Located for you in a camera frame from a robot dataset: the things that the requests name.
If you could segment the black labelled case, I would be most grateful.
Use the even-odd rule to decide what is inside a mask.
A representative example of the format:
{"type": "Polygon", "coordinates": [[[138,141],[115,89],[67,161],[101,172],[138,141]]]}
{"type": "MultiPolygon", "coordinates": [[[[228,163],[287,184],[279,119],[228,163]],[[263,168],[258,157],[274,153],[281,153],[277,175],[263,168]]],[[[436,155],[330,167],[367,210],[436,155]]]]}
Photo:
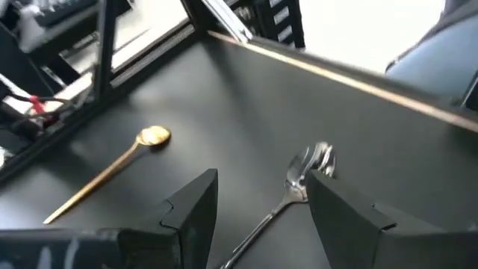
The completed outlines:
{"type": "Polygon", "coordinates": [[[305,48],[299,0],[254,0],[259,34],[297,49],[305,48]]]}

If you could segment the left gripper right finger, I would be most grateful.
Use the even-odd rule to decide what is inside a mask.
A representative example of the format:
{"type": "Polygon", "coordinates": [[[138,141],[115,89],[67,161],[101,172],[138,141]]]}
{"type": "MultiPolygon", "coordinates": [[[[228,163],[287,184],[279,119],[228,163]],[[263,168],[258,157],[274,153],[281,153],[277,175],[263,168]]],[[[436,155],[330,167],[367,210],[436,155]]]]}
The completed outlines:
{"type": "Polygon", "coordinates": [[[474,232],[449,232],[313,170],[311,216],[332,269],[474,269],[474,232]]]}

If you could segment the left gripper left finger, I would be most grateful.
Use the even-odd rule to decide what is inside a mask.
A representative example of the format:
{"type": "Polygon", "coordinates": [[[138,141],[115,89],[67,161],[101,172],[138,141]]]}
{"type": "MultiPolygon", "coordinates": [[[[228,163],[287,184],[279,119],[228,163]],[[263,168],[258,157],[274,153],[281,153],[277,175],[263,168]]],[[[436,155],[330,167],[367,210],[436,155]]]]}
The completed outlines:
{"type": "Polygon", "coordinates": [[[217,219],[218,171],[208,169],[118,235],[122,269],[205,269],[217,219]]]}

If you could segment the grey office chair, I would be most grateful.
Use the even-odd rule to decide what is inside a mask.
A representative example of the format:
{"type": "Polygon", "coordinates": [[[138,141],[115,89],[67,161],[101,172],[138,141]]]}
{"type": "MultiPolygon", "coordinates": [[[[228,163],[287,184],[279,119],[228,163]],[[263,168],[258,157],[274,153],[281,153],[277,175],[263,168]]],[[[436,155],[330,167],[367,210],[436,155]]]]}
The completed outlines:
{"type": "Polygon", "coordinates": [[[478,0],[445,0],[436,24],[385,75],[478,113],[478,0]]]}

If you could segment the gold spoon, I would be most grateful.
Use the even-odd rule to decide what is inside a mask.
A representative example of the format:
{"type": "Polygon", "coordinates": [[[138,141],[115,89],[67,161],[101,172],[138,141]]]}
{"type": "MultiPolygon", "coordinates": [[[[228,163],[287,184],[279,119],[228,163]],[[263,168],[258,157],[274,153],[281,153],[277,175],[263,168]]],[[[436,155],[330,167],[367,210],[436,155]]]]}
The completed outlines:
{"type": "Polygon", "coordinates": [[[171,131],[163,126],[150,126],[141,130],[133,144],[111,165],[105,168],[94,179],[88,182],[81,190],[70,197],[62,206],[52,212],[44,221],[43,224],[49,225],[56,221],[63,214],[67,213],[76,204],[86,198],[89,194],[95,191],[102,183],[106,181],[109,176],[112,176],[121,166],[123,166],[133,154],[141,147],[155,147],[165,144],[171,138],[171,131]]]}

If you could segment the black table mat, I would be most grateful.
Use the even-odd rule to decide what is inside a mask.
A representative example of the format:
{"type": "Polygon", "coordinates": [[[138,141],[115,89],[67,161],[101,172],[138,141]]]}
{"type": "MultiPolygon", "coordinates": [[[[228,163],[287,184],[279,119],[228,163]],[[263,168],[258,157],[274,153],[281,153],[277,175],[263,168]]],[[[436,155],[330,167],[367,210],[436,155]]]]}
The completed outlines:
{"type": "Polygon", "coordinates": [[[165,149],[138,154],[55,225],[125,224],[215,168],[214,269],[279,203],[293,156],[324,140],[357,191],[450,232],[478,230],[478,132],[419,111],[414,93],[330,70],[201,40],[1,186],[0,229],[40,228],[141,129],[162,125],[165,149]]]}

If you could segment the silver spoon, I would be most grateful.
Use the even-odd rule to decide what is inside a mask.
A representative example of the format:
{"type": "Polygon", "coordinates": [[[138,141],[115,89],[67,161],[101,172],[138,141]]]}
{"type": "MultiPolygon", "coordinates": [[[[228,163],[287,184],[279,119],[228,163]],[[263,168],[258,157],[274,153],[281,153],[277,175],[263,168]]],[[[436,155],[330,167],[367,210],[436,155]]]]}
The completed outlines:
{"type": "Polygon", "coordinates": [[[216,269],[232,269],[242,255],[255,243],[266,228],[289,206],[307,203],[305,175],[310,170],[318,170],[328,177],[334,177],[336,158],[333,146],[327,142],[308,145],[296,154],[288,165],[285,179],[285,194],[281,202],[246,236],[233,250],[230,257],[216,269]]]}

